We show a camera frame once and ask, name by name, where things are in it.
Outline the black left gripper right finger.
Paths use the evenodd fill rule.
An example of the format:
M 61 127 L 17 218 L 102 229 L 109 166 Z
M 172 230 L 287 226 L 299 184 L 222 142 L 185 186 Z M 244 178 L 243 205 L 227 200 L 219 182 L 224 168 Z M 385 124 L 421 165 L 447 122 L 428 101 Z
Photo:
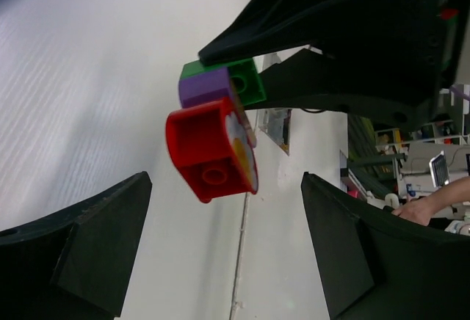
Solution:
M 394 216 L 318 175 L 303 205 L 332 319 L 467 319 L 469 238 Z

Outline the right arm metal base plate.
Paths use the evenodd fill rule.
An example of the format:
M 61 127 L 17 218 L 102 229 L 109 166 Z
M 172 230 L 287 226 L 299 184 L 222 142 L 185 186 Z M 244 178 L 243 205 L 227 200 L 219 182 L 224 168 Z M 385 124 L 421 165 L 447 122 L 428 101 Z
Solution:
M 287 156 L 289 155 L 290 149 L 289 140 L 291 117 L 291 109 L 263 109 L 258 122 L 260 130 L 263 131 Z

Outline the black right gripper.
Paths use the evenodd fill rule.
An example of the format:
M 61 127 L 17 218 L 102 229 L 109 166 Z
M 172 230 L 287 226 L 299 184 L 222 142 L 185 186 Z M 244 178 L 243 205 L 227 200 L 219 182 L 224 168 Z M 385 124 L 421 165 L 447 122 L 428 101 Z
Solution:
M 458 74 L 462 52 L 461 25 L 463 8 L 460 0 L 439 0 L 439 18 L 445 24 L 444 45 L 441 71 L 439 76 L 440 85 L 453 85 Z

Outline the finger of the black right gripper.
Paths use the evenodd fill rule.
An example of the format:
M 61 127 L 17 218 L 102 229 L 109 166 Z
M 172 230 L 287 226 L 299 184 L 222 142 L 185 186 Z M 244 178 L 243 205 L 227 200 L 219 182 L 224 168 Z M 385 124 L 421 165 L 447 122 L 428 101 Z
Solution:
M 399 83 L 305 48 L 263 70 L 260 78 L 267 98 L 257 109 L 343 112 L 403 129 L 418 129 L 437 115 L 437 90 Z
M 312 42 L 421 47 L 441 33 L 440 0 L 250 0 L 198 56 L 234 62 Z

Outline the flower and butterfly lego assembly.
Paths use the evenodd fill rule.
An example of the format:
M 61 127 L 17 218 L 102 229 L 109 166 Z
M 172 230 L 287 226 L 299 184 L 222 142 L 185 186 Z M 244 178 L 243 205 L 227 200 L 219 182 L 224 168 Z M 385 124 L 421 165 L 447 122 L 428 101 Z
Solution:
M 166 143 L 173 165 L 199 201 L 257 193 L 257 140 L 245 112 L 245 106 L 266 98 L 255 62 L 187 63 L 178 94 L 181 109 L 167 117 Z

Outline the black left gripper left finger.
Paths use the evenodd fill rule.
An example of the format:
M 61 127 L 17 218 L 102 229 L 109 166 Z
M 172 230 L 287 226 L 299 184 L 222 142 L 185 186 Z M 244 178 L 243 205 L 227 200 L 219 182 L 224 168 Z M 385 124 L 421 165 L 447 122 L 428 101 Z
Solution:
M 139 172 L 1 232 L 1 316 L 119 317 L 152 182 Z

